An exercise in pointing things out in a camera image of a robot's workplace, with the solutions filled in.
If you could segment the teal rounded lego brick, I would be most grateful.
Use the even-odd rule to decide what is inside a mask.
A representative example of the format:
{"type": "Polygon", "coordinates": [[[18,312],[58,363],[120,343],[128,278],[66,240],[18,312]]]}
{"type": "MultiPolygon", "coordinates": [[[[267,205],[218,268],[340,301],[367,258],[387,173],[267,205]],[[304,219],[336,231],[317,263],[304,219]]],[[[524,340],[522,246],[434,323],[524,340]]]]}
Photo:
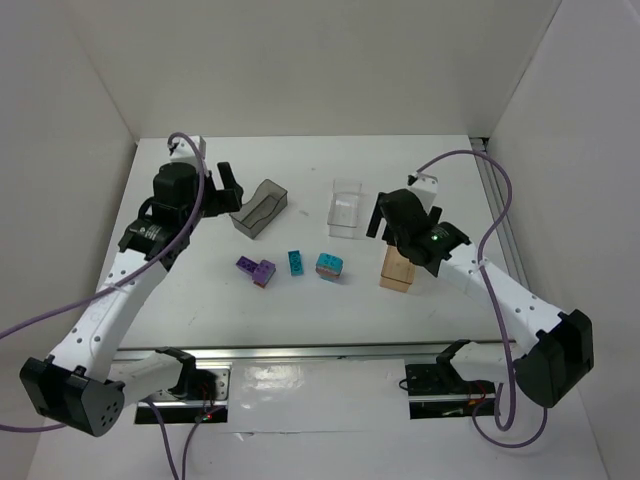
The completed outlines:
{"type": "Polygon", "coordinates": [[[315,270],[325,270],[335,273],[342,273],[343,260],[340,257],[331,255],[329,253],[320,253],[316,261],[315,270]]]}

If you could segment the orange lego brick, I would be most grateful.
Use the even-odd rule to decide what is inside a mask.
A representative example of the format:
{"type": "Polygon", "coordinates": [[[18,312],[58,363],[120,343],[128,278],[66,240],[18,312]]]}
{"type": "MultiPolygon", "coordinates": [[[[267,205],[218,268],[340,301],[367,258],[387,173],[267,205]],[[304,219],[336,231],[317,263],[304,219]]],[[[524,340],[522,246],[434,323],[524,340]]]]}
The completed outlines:
{"type": "Polygon", "coordinates": [[[324,280],[328,281],[337,281],[340,278],[340,273],[325,271],[325,270],[317,270],[316,273],[324,280]]]}

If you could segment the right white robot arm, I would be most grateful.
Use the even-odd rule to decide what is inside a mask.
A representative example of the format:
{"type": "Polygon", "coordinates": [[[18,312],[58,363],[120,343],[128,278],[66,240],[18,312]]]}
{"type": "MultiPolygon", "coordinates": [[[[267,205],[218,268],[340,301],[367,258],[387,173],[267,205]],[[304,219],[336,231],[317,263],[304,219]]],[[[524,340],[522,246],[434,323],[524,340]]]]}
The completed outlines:
{"type": "Polygon", "coordinates": [[[413,265],[501,314],[510,346],[458,340],[438,356],[441,372],[454,383],[514,380],[535,404],[554,407],[594,366],[590,318],[545,302],[480,259],[469,237],[440,214],[438,207],[425,210],[408,189],[381,193],[367,234],[380,235],[413,265]]]}

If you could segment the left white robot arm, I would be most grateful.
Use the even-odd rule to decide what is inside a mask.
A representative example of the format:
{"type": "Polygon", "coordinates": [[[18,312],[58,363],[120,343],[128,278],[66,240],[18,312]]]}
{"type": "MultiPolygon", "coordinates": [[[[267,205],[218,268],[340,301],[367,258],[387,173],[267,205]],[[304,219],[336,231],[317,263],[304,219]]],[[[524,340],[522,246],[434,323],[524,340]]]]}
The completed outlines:
{"type": "Polygon", "coordinates": [[[122,410],[159,392],[212,401],[215,374],[173,347],[113,368],[134,318],[190,243],[189,219],[236,212],[243,189],[229,163],[217,165],[223,187],[185,162],[160,167],[153,195],[119,242],[102,297],[92,301],[66,337],[43,360],[30,357],[19,377],[36,412],[94,437],[106,434],[122,410]]]}

